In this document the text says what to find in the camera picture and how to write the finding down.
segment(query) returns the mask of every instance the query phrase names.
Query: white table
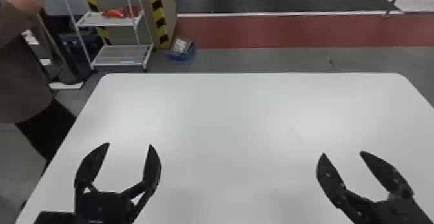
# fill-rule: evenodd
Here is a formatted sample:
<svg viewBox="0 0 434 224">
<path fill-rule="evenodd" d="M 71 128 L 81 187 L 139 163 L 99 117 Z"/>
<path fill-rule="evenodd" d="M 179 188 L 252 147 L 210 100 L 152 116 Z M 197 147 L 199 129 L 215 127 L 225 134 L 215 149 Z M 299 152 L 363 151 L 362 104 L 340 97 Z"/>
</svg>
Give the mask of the white table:
<svg viewBox="0 0 434 224">
<path fill-rule="evenodd" d="M 136 223 L 350 223 L 322 192 L 316 164 L 326 152 L 351 190 L 384 199 L 361 150 L 394 164 L 434 218 L 434 110 L 396 74 L 106 76 L 17 223 L 73 210 L 78 165 L 106 141 L 100 190 L 135 184 L 149 143 L 162 160 Z"/>
</svg>

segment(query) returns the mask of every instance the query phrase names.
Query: person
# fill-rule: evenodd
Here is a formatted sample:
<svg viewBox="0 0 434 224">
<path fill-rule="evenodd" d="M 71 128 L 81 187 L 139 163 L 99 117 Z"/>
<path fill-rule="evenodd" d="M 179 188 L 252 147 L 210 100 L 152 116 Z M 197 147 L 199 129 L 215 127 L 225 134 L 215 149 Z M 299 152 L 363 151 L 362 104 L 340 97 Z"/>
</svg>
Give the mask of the person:
<svg viewBox="0 0 434 224">
<path fill-rule="evenodd" d="M 54 99 L 46 71 L 21 36 L 32 29 L 42 46 L 50 46 L 37 19 L 43 5 L 43 0 L 0 1 L 0 123 L 14 123 L 48 165 L 76 117 Z"/>
</svg>

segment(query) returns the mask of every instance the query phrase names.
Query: red floor stripe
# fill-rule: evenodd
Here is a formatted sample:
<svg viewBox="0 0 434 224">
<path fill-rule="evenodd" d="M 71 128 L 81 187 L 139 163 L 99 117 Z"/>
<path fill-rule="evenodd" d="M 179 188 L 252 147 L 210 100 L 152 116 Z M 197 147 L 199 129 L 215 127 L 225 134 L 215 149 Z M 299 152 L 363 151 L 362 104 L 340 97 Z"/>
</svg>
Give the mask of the red floor stripe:
<svg viewBox="0 0 434 224">
<path fill-rule="evenodd" d="M 198 48 L 434 46 L 434 14 L 179 18 Z"/>
</svg>

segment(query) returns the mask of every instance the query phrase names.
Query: shelf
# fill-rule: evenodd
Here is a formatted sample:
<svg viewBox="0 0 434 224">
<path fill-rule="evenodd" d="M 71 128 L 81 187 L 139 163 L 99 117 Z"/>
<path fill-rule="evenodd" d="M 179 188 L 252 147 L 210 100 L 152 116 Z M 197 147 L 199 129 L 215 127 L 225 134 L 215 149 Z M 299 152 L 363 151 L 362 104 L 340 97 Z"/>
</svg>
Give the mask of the shelf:
<svg viewBox="0 0 434 224">
<path fill-rule="evenodd" d="M 152 45 L 105 45 L 92 62 L 93 66 L 143 66 Z"/>
<path fill-rule="evenodd" d="M 117 27 L 117 26 L 133 26 L 136 27 L 143 17 L 144 12 L 141 11 L 138 17 L 131 19 L 130 17 L 115 18 L 115 17 L 103 17 L 101 12 L 87 12 L 78 22 L 78 27 Z"/>
</svg>

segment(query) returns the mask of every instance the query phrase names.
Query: yellow and black striped pole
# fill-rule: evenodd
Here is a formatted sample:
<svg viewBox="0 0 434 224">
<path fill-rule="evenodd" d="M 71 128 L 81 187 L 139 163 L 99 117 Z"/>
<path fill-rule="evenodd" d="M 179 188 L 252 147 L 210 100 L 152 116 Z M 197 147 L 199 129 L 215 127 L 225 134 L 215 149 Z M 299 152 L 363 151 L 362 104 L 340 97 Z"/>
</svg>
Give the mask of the yellow and black striped pole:
<svg viewBox="0 0 434 224">
<path fill-rule="evenodd" d="M 169 48 L 171 42 L 167 30 L 163 0 L 150 0 L 150 3 L 152 5 L 152 16 L 156 25 L 157 37 L 160 40 L 160 48 Z"/>
<path fill-rule="evenodd" d="M 86 1 L 89 5 L 91 11 L 99 12 L 98 2 L 96 0 L 86 0 Z M 105 27 L 103 27 L 103 26 L 98 27 L 98 33 L 99 33 L 99 36 L 101 36 L 105 40 L 106 44 L 108 44 L 108 45 L 112 44 L 109 31 L 107 31 L 107 29 Z"/>
</svg>

